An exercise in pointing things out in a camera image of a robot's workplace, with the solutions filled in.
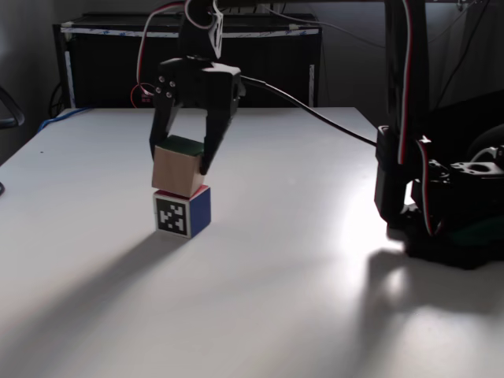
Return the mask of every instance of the stacked blocks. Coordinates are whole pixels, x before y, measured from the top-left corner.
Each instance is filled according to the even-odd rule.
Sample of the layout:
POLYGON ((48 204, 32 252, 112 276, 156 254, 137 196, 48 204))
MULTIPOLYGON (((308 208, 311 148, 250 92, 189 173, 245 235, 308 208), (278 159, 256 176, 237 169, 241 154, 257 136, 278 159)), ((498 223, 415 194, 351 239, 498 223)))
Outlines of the stacked blocks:
POLYGON ((154 152, 156 228, 191 239, 210 224, 210 188, 199 173, 203 144, 171 135, 154 152))

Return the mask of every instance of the wall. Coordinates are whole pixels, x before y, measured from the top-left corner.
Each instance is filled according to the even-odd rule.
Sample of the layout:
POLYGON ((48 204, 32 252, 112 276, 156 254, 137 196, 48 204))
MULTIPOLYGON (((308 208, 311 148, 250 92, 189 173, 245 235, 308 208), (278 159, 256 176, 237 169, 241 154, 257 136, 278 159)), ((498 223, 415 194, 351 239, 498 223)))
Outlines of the wall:
MULTIPOLYGON (((484 2, 473 7, 467 17, 464 33, 465 47, 476 22, 480 18, 484 2)), ((504 2, 491 0, 476 30, 468 54, 450 85, 451 97, 444 105, 463 101, 493 91, 504 90, 504 2)), ((450 65, 454 69, 456 62, 450 65)))
MULTIPOLYGON (((20 128, 0 131, 0 164, 47 118, 50 93, 59 81, 52 23, 82 12, 80 0, 0 0, 0 85, 26 116, 20 128)), ((6 116, 0 106, 0 117, 6 116)))

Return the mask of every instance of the table surface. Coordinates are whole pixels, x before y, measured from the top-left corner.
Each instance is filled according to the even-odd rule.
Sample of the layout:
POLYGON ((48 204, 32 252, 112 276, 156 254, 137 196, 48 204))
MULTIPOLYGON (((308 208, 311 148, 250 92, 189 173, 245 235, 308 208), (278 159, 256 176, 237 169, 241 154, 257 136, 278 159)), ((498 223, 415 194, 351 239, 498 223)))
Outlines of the table surface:
MULTIPOLYGON (((0 167, 0 377, 502 376, 503 266, 404 257, 373 148, 242 109, 207 177, 213 222, 183 241, 154 232, 151 119, 82 113, 0 167)), ((202 140, 203 113, 173 131, 202 140)))

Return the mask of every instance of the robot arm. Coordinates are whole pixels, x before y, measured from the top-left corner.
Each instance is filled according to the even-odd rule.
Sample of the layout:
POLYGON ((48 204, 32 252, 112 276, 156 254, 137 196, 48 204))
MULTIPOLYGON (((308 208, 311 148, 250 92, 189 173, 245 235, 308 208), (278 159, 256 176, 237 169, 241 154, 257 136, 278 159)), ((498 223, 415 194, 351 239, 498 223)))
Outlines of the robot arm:
MULTIPOLYGON (((192 21, 186 18, 181 29, 182 58, 159 66, 150 147, 154 153, 155 145, 167 137, 182 105, 206 109, 200 166, 200 173, 205 175, 244 88, 238 68, 215 62, 220 56, 222 34, 222 15, 215 1, 188 1, 186 11, 192 21), (204 28, 195 26, 194 21, 204 28)), ((499 159, 482 165, 458 161, 468 161, 467 149, 478 135, 504 123, 500 105, 504 91, 449 108, 429 109, 425 3, 434 1, 385 1, 389 125, 379 128, 376 142, 379 164, 375 203, 387 222, 389 236, 406 239, 410 256, 474 268, 496 259, 494 250, 504 249, 504 148, 495 150, 499 159), (416 204, 405 206, 406 185, 411 182, 416 204), (470 206, 467 198, 477 198, 477 202, 470 206), (482 234, 474 230, 481 228, 488 233, 480 238, 482 234)), ((259 2, 220 0, 219 5, 254 6, 259 2)), ((504 136, 499 144, 504 144, 504 136)))

